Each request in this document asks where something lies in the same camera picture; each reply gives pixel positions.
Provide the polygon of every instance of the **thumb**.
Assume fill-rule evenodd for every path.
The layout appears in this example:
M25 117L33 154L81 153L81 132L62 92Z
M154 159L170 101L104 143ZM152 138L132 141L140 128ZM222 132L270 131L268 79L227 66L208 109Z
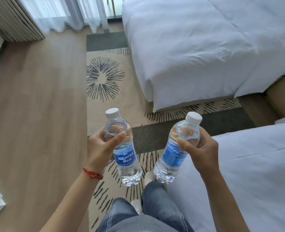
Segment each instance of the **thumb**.
M106 148L109 151L113 151L116 146L120 145L124 141L125 137L126 137L125 132L118 133L116 136L114 136L106 143L107 145Z
M177 143L181 147L181 149L188 152L189 155L193 158L195 158L200 153L200 150L193 146L191 143L189 143L187 140L177 138Z

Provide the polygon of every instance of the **jeans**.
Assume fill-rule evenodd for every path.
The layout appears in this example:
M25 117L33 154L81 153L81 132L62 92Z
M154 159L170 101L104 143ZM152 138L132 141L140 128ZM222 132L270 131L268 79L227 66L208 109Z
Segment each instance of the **jeans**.
M142 211L179 232L194 232L175 203L169 198L164 186L150 182L142 193ZM118 222L137 216L134 207L123 198L116 198L110 211L104 216L97 232L104 232Z

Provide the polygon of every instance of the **white sneaker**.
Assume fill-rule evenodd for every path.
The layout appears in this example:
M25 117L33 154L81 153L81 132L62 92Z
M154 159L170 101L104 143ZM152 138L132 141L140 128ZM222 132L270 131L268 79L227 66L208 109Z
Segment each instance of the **white sneaker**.
M153 182L155 180L156 176L153 174L153 172L147 172L144 178L144 185L146 186L148 183Z
M135 208L135 210L137 211L138 215L141 215L143 213L142 205L141 205L141 203L140 203L140 201L138 199L134 199L131 202L131 205Z

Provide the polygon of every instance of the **plastic water bottle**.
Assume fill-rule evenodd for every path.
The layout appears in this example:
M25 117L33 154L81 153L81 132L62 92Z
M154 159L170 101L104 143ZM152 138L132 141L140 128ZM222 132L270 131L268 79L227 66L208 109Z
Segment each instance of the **plastic water bottle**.
M126 132L125 141L114 149L119 177L126 186L137 185L143 170L136 157L131 126L120 117L117 108L108 109L105 115L108 119L105 125L106 139L111 139L122 131Z
M200 139L199 124L201 121L202 116L200 114L189 112L185 120L179 121L172 127L163 154L153 169L153 173L159 182L171 183L174 180L180 165L188 154L179 147L176 139L178 137L183 138L196 146Z

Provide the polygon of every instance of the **red bracelet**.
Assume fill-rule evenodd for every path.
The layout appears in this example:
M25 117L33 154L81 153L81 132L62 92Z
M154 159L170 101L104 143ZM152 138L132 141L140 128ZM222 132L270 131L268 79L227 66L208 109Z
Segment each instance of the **red bracelet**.
M91 178L97 178L97 179L100 179L100 180L103 179L103 176L102 176L101 174L98 174L98 173L89 171L89 170L86 169L86 168L83 168L83 171L84 171L84 173L85 173L86 175L88 175L88 176L91 177Z

